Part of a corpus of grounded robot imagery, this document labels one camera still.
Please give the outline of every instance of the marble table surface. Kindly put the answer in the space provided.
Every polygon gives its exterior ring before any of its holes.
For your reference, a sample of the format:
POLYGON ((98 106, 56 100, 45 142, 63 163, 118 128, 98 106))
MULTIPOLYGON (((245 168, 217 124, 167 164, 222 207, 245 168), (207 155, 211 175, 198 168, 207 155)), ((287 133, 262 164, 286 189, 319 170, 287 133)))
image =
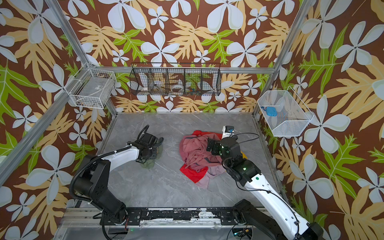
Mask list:
MULTIPOLYGON (((148 133, 164 138, 153 168, 145 169, 132 161, 109 175, 110 191, 127 207, 231 207, 242 199, 262 207, 252 193, 239 190, 226 172, 211 179, 208 189, 197 187, 180 172, 184 162, 179 154, 179 143, 184 135, 194 130, 222 132, 225 125, 234 126, 235 133, 256 132, 251 114, 119 114, 103 152, 122 148, 127 141, 136 140, 147 124, 150 125, 148 133)), ((239 141, 254 137, 240 135, 239 141)), ((260 140, 241 144, 241 150, 277 189, 260 140)))

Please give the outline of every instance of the blue object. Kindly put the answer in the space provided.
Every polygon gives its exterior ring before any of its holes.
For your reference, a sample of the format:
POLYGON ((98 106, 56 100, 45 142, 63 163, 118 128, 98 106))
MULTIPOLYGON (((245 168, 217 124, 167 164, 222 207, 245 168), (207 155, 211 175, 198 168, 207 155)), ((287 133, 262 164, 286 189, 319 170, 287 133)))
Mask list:
POLYGON ((266 114, 270 117, 276 117, 277 116, 277 111, 276 111, 276 108, 274 107, 261 107, 261 109, 263 109, 264 111, 266 111, 266 114))

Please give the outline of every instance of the white mesh basket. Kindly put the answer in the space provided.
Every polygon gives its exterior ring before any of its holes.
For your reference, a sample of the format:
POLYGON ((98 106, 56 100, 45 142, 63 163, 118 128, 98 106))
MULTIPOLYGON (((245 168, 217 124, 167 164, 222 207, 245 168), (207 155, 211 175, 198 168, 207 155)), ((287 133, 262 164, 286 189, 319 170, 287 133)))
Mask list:
POLYGON ((288 90, 267 91, 257 100, 260 108, 274 107, 276 109, 277 116, 269 116, 262 109, 263 116, 275 137, 300 136, 314 117, 297 93, 293 91, 293 94, 297 97, 297 101, 288 90), (305 113, 300 107, 298 104, 300 101, 308 112, 305 113))
POLYGON ((75 80, 76 85, 68 93, 75 105, 104 109, 115 87, 116 76, 112 71, 89 68, 75 80))

